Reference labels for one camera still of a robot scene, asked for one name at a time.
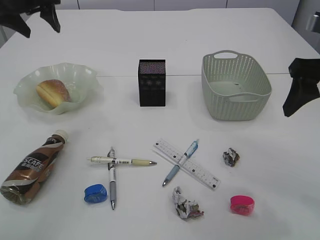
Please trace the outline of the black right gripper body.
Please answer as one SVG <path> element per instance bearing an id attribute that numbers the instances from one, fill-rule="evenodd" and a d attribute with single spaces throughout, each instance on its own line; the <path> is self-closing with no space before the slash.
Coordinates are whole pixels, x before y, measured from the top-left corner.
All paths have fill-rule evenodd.
<path id="1" fill-rule="evenodd" d="M 295 58 L 288 67 L 289 74 L 293 79 L 304 79 L 320 82 L 320 59 Z"/>

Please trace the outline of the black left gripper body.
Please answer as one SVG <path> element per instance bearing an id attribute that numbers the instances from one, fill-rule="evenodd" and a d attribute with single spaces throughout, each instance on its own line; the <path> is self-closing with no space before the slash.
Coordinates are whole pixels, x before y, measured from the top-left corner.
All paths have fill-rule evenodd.
<path id="1" fill-rule="evenodd" d="M 0 0 L 0 14 L 14 15 L 28 13 L 33 9 L 59 5 L 61 0 Z"/>

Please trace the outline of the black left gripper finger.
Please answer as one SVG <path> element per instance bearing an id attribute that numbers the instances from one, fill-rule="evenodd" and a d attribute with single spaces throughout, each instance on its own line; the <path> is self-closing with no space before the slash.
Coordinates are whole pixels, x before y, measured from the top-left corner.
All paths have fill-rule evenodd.
<path id="1" fill-rule="evenodd" d="M 22 15 L 29 16 L 30 11 L 27 12 L 1 12 L 0 25 L 12 29 L 26 38 L 30 38 L 31 29 L 26 24 Z"/>
<path id="2" fill-rule="evenodd" d="M 59 23 L 54 4 L 43 5 L 40 10 L 40 17 L 45 20 L 57 33 L 61 31 L 61 25 Z"/>

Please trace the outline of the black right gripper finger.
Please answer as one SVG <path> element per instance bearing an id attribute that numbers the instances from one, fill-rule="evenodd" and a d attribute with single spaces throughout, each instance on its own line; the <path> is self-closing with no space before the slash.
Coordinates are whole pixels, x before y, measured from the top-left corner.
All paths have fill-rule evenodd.
<path id="1" fill-rule="evenodd" d="M 305 104 L 318 99 L 320 90 L 319 79 L 294 77 L 288 96 L 282 106 L 285 117 L 290 117 Z"/>

